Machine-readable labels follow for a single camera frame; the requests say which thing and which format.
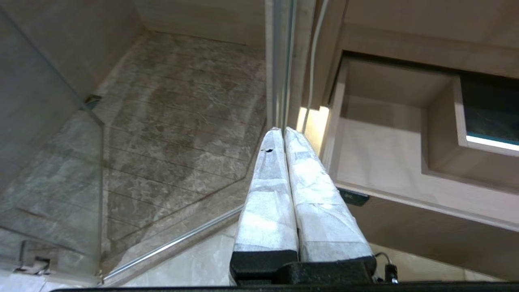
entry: beige wall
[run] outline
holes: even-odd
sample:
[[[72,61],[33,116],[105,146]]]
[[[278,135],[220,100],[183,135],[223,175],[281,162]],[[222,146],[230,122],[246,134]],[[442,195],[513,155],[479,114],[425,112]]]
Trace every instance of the beige wall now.
[[[516,0],[350,0],[344,50],[519,78]]]
[[[265,45],[264,0],[134,0],[146,27],[238,44]]]
[[[143,30],[131,0],[0,0],[0,5],[82,97]]]

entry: wooden cabinet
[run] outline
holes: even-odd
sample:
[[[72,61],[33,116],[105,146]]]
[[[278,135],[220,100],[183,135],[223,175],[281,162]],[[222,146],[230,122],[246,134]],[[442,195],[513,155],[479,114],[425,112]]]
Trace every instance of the wooden cabinet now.
[[[519,280],[517,155],[467,140],[472,77],[410,65],[343,57],[324,164],[368,241]]]

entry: tiled wall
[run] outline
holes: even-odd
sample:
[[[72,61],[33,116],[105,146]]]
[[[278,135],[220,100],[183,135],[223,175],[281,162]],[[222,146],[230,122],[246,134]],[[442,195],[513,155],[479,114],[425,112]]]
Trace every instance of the tiled wall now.
[[[0,0],[81,97],[89,95],[143,30],[132,0]]]
[[[265,45],[264,0],[134,0],[147,28],[217,41]]]

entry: grout line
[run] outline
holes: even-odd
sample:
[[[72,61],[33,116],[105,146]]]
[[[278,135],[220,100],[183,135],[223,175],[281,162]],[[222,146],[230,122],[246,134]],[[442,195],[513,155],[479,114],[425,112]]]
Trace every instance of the grout line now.
[[[235,103],[230,103],[230,102],[223,102],[221,100],[218,100],[218,102],[215,102],[213,99],[211,98],[204,98],[204,97],[196,97],[196,96],[192,96],[192,95],[187,95],[187,94],[184,94],[184,93],[181,93],[181,92],[177,92],[177,91],[173,91],[173,90],[166,90],[166,89],[159,89],[159,88],[154,88],[154,87],[149,87],[149,86],[144,86],[144,85],[139,85],[139,84],[132,84],[132,83],[127,83],[127,82],[123,82],[123,81],[116,81],[115,83],[120,83],[120,84],[124,84],[124,85],[127,85],[127,86],[130,86],[130,87],[142,87],[142,88],[148,88],[148,89],[153,89],[155,91],[162,91],[162,92],[167,92],[167,93],[174,93],[174,94],[178,94],[178,95],[181,95],[181,96],[185,96],[185,97],[190,97],[190,98],[193,98],[193,99],[197,99],[197,100],[210,100],[212,101],[213,103],[216,103],[216,104],[228,104],[228,105],[233,105],[235,107],[240,107],[240,108],[245,108],[245,109],[249,109],[249,110],[253,110],[253,111],[256,111],[256,112],[265,112],[266,110],[261,110],[261,109],[256,109],[254,108],[254,106],[252,107],[246,107],[244,105],[239,105],[239,104],[235,104]],[[115,94],[115,93],[110,93],[110,94],[106,94],[105,96],[118,96],[118,97],[124,97],[123,95],[119,95],[119,94]],[[259,95],[259,94],[250,94],[250,95],[254,95],[254,96],[258,96],[260,98],[266,98],[265,95]]]
[[[200,69],[191,69],[191,68],[183,68],[183,67],[179,67],[179,66],[173,66],[173,65],[167,65],[167,64],[164,64],[165,66],[170,66],[170,67],[177,67],[177,68],[180,68],[180,69],[185,69],[185,70],[192,70],[192,71],[201,71],[203,73],[208,73],[208,74],[214,74],[214,75],[221,75],[221,76],[224,76],[225,78],[228,78],[228,79],[245,79],[247,80],[246,82],[244,82],[244,84],[241,84],[242,86],[247,86],[247,85],[261,85],[261,83],[263,83],[265,86],[266,86],[266,82],[265,81],[256,81],[256,80],[253,80],[253,79],[247,79],[247,78],[244,78],[244,77],[236,77],[236,76],[232,76],[232,75],[227,75],[227,74],[222,74],[222,73],[214,73],[214,72],[210,72],[210,71],[204,71],[204,70],[200,70]],[[145,70],[147,69],[143,69],[143,68],[137,68],[137,70],[132,70],[131,68],[127,68],[128,69],[128,72],[130,73],[136,73],[136,74],[147,74],[147,75],[152,75],[152,76],[156,76],[156,77],[162,77],[162,78],[168,78],[168,79],[175,79],[175,80],[182,80],[182,79],[177,79],[177,78],[173,78],[173,77],[170,77],[170,76],[163,76],[163,75],[158,75],[158,73],[146,73]],[[204,84],[204,85],[209,85],[209,86],[212,86],[212,87],[216,87],[214,85],[211,85],[210,83],[201,83],[201,82],[194,82],[192,81],[193,83],[196,83],[196,84]],[[223,89],[226,89],[225,87],[221,87],[221,82],[223,82],[222,80],[217,80],[218,84],[220,85],[220,87],[217,87],[217,88],[223,88]],[[242,91],[242,90],[236,90],[236,91],[241,91],[241,92],[247,92],[247,93],[251,93],[251,94],[254,94],[253,92],[249,92],[249,91]]]
[[[225,236],[225,237],[228,237],[230,239],[234,239],[234,236],[230,236],[229,234],[225,234],[223,232],[218,232],[217,234],[221,235],[221,236]]]
[[[157,56],[149,56],[150,54],[153,54],[155,52],[148,52],[148,53],[137,53],[135,56],[133,56],[133,60],[132,61],[137,61],[137,62],[141,62],[141,61],[150,61],[150,59],[156,59],[156,58],[159,58]],[[199,59],[199,60],[208,60],[208,61],[212,61],[212,62],[220,62],[220,63],[225,63],[225,64],[230,64],[231,66],[226,66],[226,68],[230,68],[230,69],[237,69],[237,70],[244,70],[244,71],[250,71],[250,72],[261,72],[261,71],[264,71],[263,69],[265,69],[265,60],[262,60],[262,59],[259,59],[260,61],[262,61],[262,63],[258,63],[256,65],[258,65],[258,67],[261,67],[261,68],[255,68],[256,66],[253,66],[253,65],[247,65],[247,64],[244,64],[244,63],[232,63],[232,62],[228,62],[228,61],[223,61],[223,60],[218,60],[218,59],[211,59],[211,58],[207,58],[207,57],[200,57],[200,56],[194,56],[194,55],[188,55],[188,54],[183,54],[183,53],[179,53],[179,52],[170,52],[170,53],[167,53],[166,54],[167,57],[169,56],[184,56],[184,57],[189,57],[189,58],[194,58],[194,59]],[[164,65],[172,65],[170,63],[162,63],[162,62],[157,62],[157,61],[154,61],[154,63],[157,63],[157,64],[164,64]],[[218,73],[218,74],[225,74],[225,73],[219,73],[219,72],[214,72],[214,71],[208,71],[208,72],[212,72],[212,73]],[[265,82],[265,79],[266,78],[260,78],[259,81],[262,81],[262,82]]]
[[[143,176],[141,176],[141,175],[131,174],[131,173],[129,173],[129,172],[122,171],[122,170],[115,169],[115,168],[111,168],[111,167],[105,167],[105,168],[107,168],[107,169],[111,169],[111,170],[115,170],[115,171],[118,171],[118,172],[122,172],[123,174],[127,174],[127,175],[130,175],[130,176],[140,177],[140,178],[147,179],[147,180],[150,180],[150,181],[154,181],[154,182],[157,182],[157,183],[161,183],[161,184],[169,185],[169,186],[171,186],[171,187],[174,187],[174,188],[177,188],[177,189],[181,189],[181,190],[184,190],[184,191],[188,191],[188,192],[193,192],[193,193],[197,193],[197,194],[200,194],[200,195],[204,195],[204,193],[200,193],[200,192],[197,192],[197,191],[188,190],[188,189],[185,189],[185,188],[182,188],[182,187],[178,187],[178,186],[173,185],[173,184],[169,184],[169,183],[165,183],[165,182],[158,181],[158,180],[153,179],[153,178],[148,178],[148,177],[143,177]]]
[[[182,80],[182,79],[178,79],[178,78],[164,77],[164,76],[159,76],[159,75],[153,75],[153,74],[148,74],[148,73],[138,73],[138,72],[132,72],[132,71],[128,71],[128,72],[131,73],[131,74],[142,74],[142,75],[149,75],[149,76],[154,76],[154,77],[159,77],[159,78],[171,79],[171,80],[175,80],[175,81],[189,82],[189,83],[193,83],[193,84],[198,84],[198,85],[203,85],[203,86],[208,86],[208,87],[213,87],[213,88],[218,88],[218,89],[233,90],[233,91],[236,91],[236,92],[243,92],[243,93],[246,93],[246,94],[265,95],[265,94],[257,94],[257,93],[254,93],[254,92],[248,92],[248,91],[244,91],[244,90],[237,90],[235,88],[217,87],[217,86],[214,86],[214,85],[211,85],[211,84],[207,84],[207,83],[187,81],[187,80]]]
[[[142,59],[134,58],[130,64],[126,64],[126,65],[133,65],[133,66],[135,66],[135,67],[139,67],[139,68],[142,68],[142,67],[143,67],[142,65],[136,63],[135,61],[139,62],[139,61],[142,61]],[[159,64],[159,65],[165,65],[165,66],[177,67],[177,68],[181,68],[181,69],[189,69],[189,70],[203,71],[203,72],[207,72],[207,73],[211,73],[211,74],[224,75],[224,76],[229,76],[229,77],[232,77],[232,78],[246,79],[246,80],[251,80],[251,81],[261,82],[261,83],[265,83],[265,82],[266,82],[265,80],[261,80],[261,79],[254,79],[254,78],[243,77],[243,76],[235,76],[235,75],[226,74],[226,73],[221,73],[221,72],[207,71],[207,70],[199,69],[199,68],[182,67],[182,66],[178,66],[178,65],[169,64],[169,63],[162,63],[162,62],[156,62],[156,61],[154,61],[154,62],[152,63],[152,65],[153,65],[153,64]]]
[[[134,100],[134,99],[126,99],[126,98],[123,98],[121,100],[121,102],[125,102],[125,101],[133,101],[133,102],[139,102],[139,103],[146,103],[146,104],[151,104],[155,107],[168,107],[168,106],[165,106],[165,105],[162,105],[162,104],[154,104],[154,103],[149,103],[149,102],[145,102],[145,101],[139,101],[139,100]],[[247,126],[253,126],[253,127],[258,127],[257,125],[254,125],[254,124],[247,124],[247,123],[243,123],[243,122],[239,122],[239,121],[233,121],[233,120],[228,120],[226,118],[221,118],[221,117],[216,117],[216,116],[210,116],[210,115],[206,115],[206,114],[201,114],[199,112],[191,112],[191,111],[186,111],[186,110],[183,110],[183,109],[179,109],[179,108],[172,108],[172,107],[168,107],[170,109],[174,109],[174,110],[177,110],[177,111],[182,111],[182,112],[186,112],[186,113],[193,113],[193,114],[199,114],[201,116],[207,116],[207,117],[210,117],[210,118],[217,118],[217,119],[220,119],[220,120],[224,120],[224,121],[228,121],[228,122],[233,122],[233,123],[238,123],[238,124],[244,124],[244,125],[247,125]],[[111,111],[111,112],[117,112],[119,113],[120,110],[112,110],[112,109],[107,109],[107,108],[101,108],[101,110],[107,110],[107,111]]]
[[[153,159],[153,160],[157,160],[157,161],[160,161],[160,162],[165,162],[165,163],[169,163],[169,164],[173,164],[173,165],[177,165],[177,166],[181,166],[181,167],[185,167],[185,168],[193,169],[193,170],[196,170],[196,171],[199,171],[199,172],[203,172],[203,173],[206,173],[206,174],[210,174],[210,175],[214,175],[214,176],[218,176],[218,177],[223,177],[223,178],[226,178],[226,179],[236,179],[236,178],[229,178],[229,177],[225,177],[225,176],[222,176],[222,175],[213,174],[213,173],[211,173],[211,172],[208,172],[208,171],[205,171],[205,170],[196,169],[196,168],[193,168],[193,167],[190,167],[190,166],[185,166],[185,165],[182,165],[182,164],[178,164],[178,163],[174,163],[174,162],[170,162],[170,161],[166,161],[166,160],[157,159],[157,158],[150,157],[150,156],[147,156],[147,155],[144,155],[144,154],[139,154],[139,153],[130,152],[130,151],[128,151],[128,150],[119,149],[119,148],[117,148],[117,147],[113,147],[113,146],[108,146],[108,147],[109,147],[109,148],[116,149],[116,150],[119,150],[119,151],[128,152],[128,153],[131,153],[131,154],[134,154],[134,155],[139,155],[139,156],[142,156],[142,157],[146,157],[146,158],[150,158],[150,159]]]
[[[102,109],[102,110],[106,110],[106,111],[110,111],[110,112],[113,112],[113,113],[119,113],[118,111],[114,111],[114,110],[110,110],[110,109]],[[132,117],[137,117],[137,118],[141,118],[141,119],[144,119],[146,121],[153,121],[153,122],[157,122],[156,120],[152,120],[152,119],[147,119],[145,117],[141,117],[141,116],[137,116],[137,115],[132,115],[132,114],[129,114],[129,113],[124,113],[125,115],[128,115],[128,116],[132,116]],[[145,123],[145,122],[142,122],[142,121],[138,121],[139,123],[142,123],[143,125],[151,125],[152,123]],[[212,132],[208,132],[208,131],[202,131],[202,130],[199,130],[199,129],[195,129],[195,128],[188,128],[188,127],[185,127],[184,125],[181,125],[181,124],[174,124],[174,123],[166,123],[166,122],[163,122],[163,121],[160,121],[161,123],[165,124],[165,125],[169,125],[169,126],[175,126],[175,127],[180,127],[180,128],[185,128],[185,129],[190,129],[190,130],[194,130],[194,131],[199,131],[199,132],[203,132],[203,133],[208,133],[208,134],[212,134],[212,135],[215,135],[215,136],[220,136],[220,137],[223,137],[223,138],[229,138],[229,139],[234,139],[234,140],[238,140],[238,141],[243,141],[243,142],[247,142],[246,140],[242,140],[242,139],[238,139],[238,138],[235,138],[235,137],[230,137],[230,136],[223,136],[223,135],[220,135],[220,134],[215,134],[215,133],[212,133]]]
[[[114,194],[117,194],[117,195],[120,195],[120,196],[123,196],[123,197],[130,198],[130,199],[132,199],[132,200],[136,200],[136,201],[139,201],[139,202],[142,202],[142,203],[145,203],[145,204],[150,204],[150,205],[152,205],[152,206],[160,207],[160,208],[162,208],[162,209],[171,210],[171,211],[173,211],[173,212],[177,212],[177,211],[179,211],[179,210],[181,210],[181,209],[184,208],[184,207],[181,207],[181,208],[178,208],[178,209],[172,209],[172,208],[164,207],[164,206],[161,206],[161,205],[157,205],[157,204],[155,204],[155,203],[151,203],[151,202],[148,202],[148,201],[144,201],[144,200],[139,199],[139,198],[135,198],[135,197],[133,197],[133,196],[131,196],[131,195],[121,194],[121,193],[119,193],[119,192],[115,192],[115,191],[112,191],[112,190],[106,190],[106,191],[111,192],[111,193],[114,193]]]
[[[223,117],[219,117],[219,116],[212,116],[212,115],[208,115],[208,114],[202,114],[200,112],[192,112],[192,111],[188,111],[186,109],[175,108],[175,107],[172,107],[172,106],[169,106],[169,105],[165,105],[165,104],[155,104],[155,103],[150,103],[150,102],[147,102],[147,101],[141,101],[141,100],[135,100],[135,99],[126,99],[126,98],[123,100],[123,102],[126,101],[126,100],[134,101],[134,102],[140,102],[140,103],[146,103],[146,104],[151,104],[151,105],[156,105],[156,106],[165,107],[165,108],[168,108],[168,109],[174,109],[174,110],[188,112],[188,113],[193,113],[193,114],[199,114],[199,115],[203,115],[203,116],[207,116],[207,117],[219,118],[219,119],[225,120],[225,121],[230,121],[230,122],[235,122],[235,123],[239,123],[239,124],[244,124],[244,125],[248,125],[248,126],[257,127],[255,124],[249,124],[249,123],[244,123],[244,122],[240,122],[240,121],[229,120],[229,119],[226,119],[226,118],[223,118]]]
[[[224,44],[232,44],[232,45],[240,45],[239,48],[248,48],[250,49],[251,51],[253,50],[252,47],[248,47],[247,45],[243,45],[243,44],[236,44],[236,43],[232,43],[232,42],[226,42],[226,41],[215,41],[213,39],[209,39],[209,38],[204,38],[204,37],[197,37],[197,36],[189,36],[189,35],[182,35],[182,34],[174,34],[174,33],[160,33],[160,34],[167,34],[167,35],[172,35],[174,36],[174,39],[172,39],[172,41],[178,41],[178,36],[182,36],[182,37],[185,37],[185,38],[197,38],[197,39],[203,39],[205,41],[209,41],[207,43],[213,43],[213,44],[216,44],[216,43],[224,43]],[[147,43],[151,43],[153,45],[164,45],[163,42],[161,42],[161,40],[157,40],[157,39],[154,39],[154,35],[150,35],[150,36],[147,36],[147,40],[146,40]],[[213,52],[213,53],[217,53],[217,54],[223,54],[223,52],[219,52],[219,51],[215,51],[215,50],[212,50],[212,49],[207,49],[207,48],[204,48],[204,47],[185,47],[185,46],[179,46],[177,44],[175,44],[176,47],[178,48],[181,48],[181,49],[185,49],[185,50],[194,50],[194,51],[208,51],[208,52]],[[242,57],[246,58],[246,59],[250,59],[250,60],[254,60],[254,61],[262,61],[262,62],[265,62],[265,59],[264,58],[256,58],[256,57],[253,57],[253,56],[249,56],[249,55],[255,55],[256,53],[254,52],[243,52],[243,51],[237,51],[236,53],[240,54]]]
[[[134,137],[140,137],[140,138],[145,138],[145,139],[150,139],[150,140],[160,141],[160,142],[164,142],[164,143],[171,144],[171,145],[178,145],[178,146],[182,146],[182,147],[186,147],[186,148],[191,148],[191,149],[195,149],[195,150],[199,150],[199,151],[204,151],[204,152],[211,153],[211,154],[218,155],[218,156],[223,156],[223,157],[232,158],[232,159],[241,160],[241,161],[246,161],[246,162],[248,162],[248,161],[250,160],[250,158],[249,158],[249,159],[242,159],[242,158],[231,157],[231,156],[227,156],[227,155],[225,155],[225,154],[214,153],[214,152],[211,152],[211,151],[207,151],[207,150],[205,150],[205,149],[195,148],[195,147],[191,147],[191,146],[188,146],[188,145],[184,145],[184,144],[180,144],[180,143],[171,142],[171,141],[168,141],[168,140],[162,140],[162,139],[151,138],[151,137],[147,137],[147,136],[145,136],[145,135],[136,134],[136,133],[131,133],[131,132],[128,132],[128,131],[125,131],[125,130],[120,130],[120,129],[116,129],[116,128],[109,127],[109,126],[107,126],[107,128],[110,128],[111,130],[121,131],[121,132],[124,132],[124,133],[130,134],[130,135],[134,135]]]

